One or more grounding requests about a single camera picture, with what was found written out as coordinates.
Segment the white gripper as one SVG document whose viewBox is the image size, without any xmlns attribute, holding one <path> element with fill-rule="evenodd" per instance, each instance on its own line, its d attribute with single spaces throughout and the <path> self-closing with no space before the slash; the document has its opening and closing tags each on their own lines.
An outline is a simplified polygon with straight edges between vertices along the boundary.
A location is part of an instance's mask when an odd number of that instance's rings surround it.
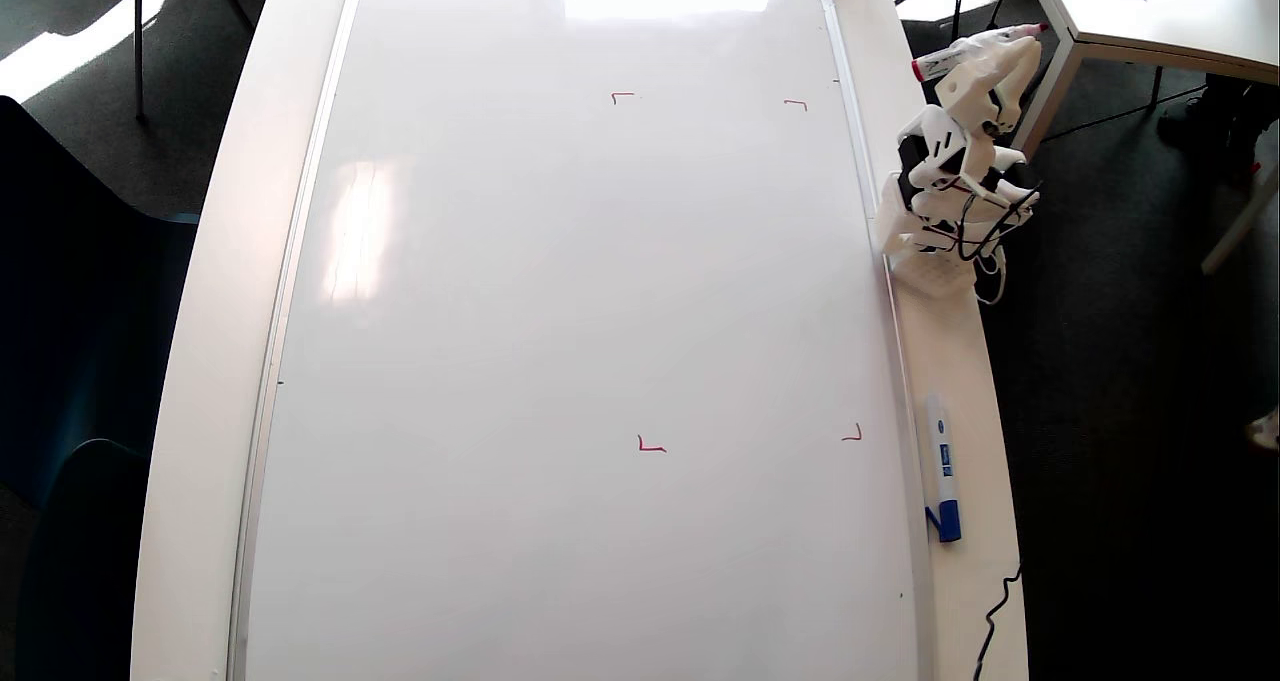
<svg viewBox="0 0 1280 681">
<path fill-rule="evenodd" d="M 1021 31 L 982 31 L 957 44 L 960 65 L 934 87 L 941 108 L 955 122 L 995 122 L 996 134 L 1009 133 L 1020 120 L 1021 97 L 1037 74 L 1042 44 L 1023 38 Z M 986 58 L 991 52 L 995 61 Z"/>
</svg>

